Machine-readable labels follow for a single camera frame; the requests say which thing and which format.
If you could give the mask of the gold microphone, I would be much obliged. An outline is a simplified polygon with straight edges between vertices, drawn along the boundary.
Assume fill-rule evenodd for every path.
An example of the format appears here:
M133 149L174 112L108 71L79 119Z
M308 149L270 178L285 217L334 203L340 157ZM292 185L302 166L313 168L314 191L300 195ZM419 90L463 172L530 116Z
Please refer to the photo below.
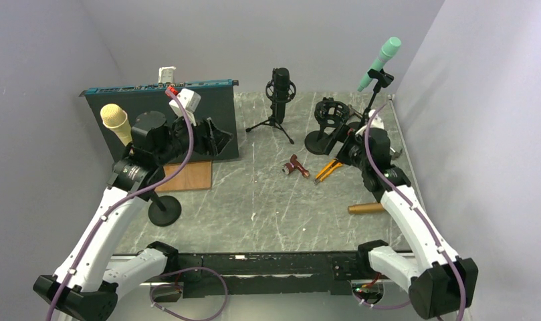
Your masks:
M385 212L385 208L380 203L363 203L347 207L347 213L350 215L365 215Z

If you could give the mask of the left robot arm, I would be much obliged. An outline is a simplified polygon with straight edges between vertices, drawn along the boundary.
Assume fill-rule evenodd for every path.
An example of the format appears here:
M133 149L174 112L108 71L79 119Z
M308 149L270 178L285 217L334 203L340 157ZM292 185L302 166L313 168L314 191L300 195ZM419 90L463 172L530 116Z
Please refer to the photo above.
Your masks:
M124 153L112 168L101 202L75 248L56 271L39 276L35 293L49 304L46 318L60 311L76 320L106 320L118 301L151 278L173 279L179 271L179 253L155 241L135 258L109 270L108 264L130 222L143 208L154 225L173 224L181 204L159 196L156 188L168 181L164 167L174 158L188 160L193 152L216 156L232 140L212 119L193 122L180 116L168 123L161 112L145 112L134 124L119 107L102 109L102 121L124 144Z

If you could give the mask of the black tripod shock mount stand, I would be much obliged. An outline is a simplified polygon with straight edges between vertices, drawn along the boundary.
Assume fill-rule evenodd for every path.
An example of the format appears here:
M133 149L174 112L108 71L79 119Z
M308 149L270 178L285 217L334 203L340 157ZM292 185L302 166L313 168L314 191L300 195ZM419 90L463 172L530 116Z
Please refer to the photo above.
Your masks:
M290 103L296 96L297 88L293 81L289 81L288 85L279 87L276 85L275 80L270 80L265 86L265 95L271 101L272 114L266 120L259 122L251 127L245 129L246 132L251 132L254 128L259 126L270 126L282 131L287 137L290 144L294 144L294 140L286 132L282 126L282 122L285 118L286 104Z

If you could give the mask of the black condenser microphone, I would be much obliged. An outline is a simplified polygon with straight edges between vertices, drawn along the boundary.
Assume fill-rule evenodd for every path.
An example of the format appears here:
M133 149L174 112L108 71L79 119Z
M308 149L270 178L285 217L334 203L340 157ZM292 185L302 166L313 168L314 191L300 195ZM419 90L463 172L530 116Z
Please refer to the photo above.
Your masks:
M287 68L275 68L272 74L273 81L273 114L276 122L284 121L286 101L290 98L290 73Z

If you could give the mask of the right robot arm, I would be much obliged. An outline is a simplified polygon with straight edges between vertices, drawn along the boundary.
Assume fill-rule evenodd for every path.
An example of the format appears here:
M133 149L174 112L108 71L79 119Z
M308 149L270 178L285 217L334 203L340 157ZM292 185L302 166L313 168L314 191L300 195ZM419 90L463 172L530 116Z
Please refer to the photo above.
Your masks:
M395 221L416 259L411 263L383 240L369 241L356 250L356 271L364 278L381 274L392 280L425 320L452 312L461 320L473 300L476 263L462 258L438 232L410 179L393 164L387 131L345 130L338 159L360 169L365 188Z

